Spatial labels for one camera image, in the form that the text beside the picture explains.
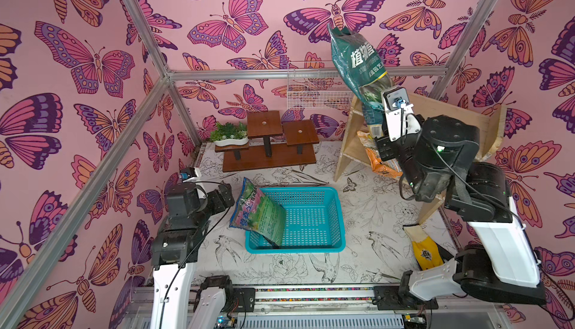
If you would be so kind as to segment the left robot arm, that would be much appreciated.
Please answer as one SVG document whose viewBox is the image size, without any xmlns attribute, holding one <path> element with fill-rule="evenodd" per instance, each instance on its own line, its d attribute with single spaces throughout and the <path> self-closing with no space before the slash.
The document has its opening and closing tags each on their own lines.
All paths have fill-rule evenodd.
<svg viewBox="0 0 575 329">
<path fill-rule="evenodd" d="M 236 287 L 227 275 L 207 277 L 191 299 L 199 250 L 210 219 L 235 205 L 231 186 L 206 191 L 185 182 L 169 191 L 169 214 L 151 245 L 154 280 L 152 328 L 242 328 L 255 309 L 255 289 Z"/>
</svg>

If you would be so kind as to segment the blue green soil bag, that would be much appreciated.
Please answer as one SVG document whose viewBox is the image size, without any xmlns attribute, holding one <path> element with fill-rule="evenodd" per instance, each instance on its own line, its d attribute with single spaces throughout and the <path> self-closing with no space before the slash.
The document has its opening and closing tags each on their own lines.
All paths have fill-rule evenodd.
<svg viewBox="0 0 575 329">
<path fill-rule="evenodd" d="M 272 247 L 283 244 L 287 211 L 277 201 L 255 186 L 250 179 L 243 179 L 230 227 L 263 236 Z"/>
</svg>

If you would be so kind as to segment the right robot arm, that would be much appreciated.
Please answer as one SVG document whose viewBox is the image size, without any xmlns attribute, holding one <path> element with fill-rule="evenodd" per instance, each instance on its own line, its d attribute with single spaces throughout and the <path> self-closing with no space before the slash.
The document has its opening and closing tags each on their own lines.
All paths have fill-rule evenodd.
<svg viewBox="0 0 575 329">
<path fill-rule="evenodd" d="M 476 126 L 445 115 L 423 119 L 409 113 L 375 143 L 383 160 L 398 161 L 413 191 L 411 200 L 430 203 L 444 193 L 445 208 L 470 224 L 481 241 L 438 267 L 406 271 L 398 289 L 405 304 L 458 293 L 493 303 L 546 303 L 540 257 L 529 243 L 503 170 L 476 161 Z"/>
</svg>

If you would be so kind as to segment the dark green soil bag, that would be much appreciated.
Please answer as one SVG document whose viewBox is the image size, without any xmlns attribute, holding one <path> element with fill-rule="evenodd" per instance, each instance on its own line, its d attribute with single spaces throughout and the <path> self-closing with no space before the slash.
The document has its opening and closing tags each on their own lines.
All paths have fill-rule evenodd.
<svg viewBox="0 0 575 329">
<path fill-rule="evenodd" d="M 395 87 L 375 48 L 358 32 L 347 27 L 329 30 L 332 62 L 345 85 L 362 103 L 370 134 L 385 137 L 387 132 L 382 94 Z"/>
</svg>

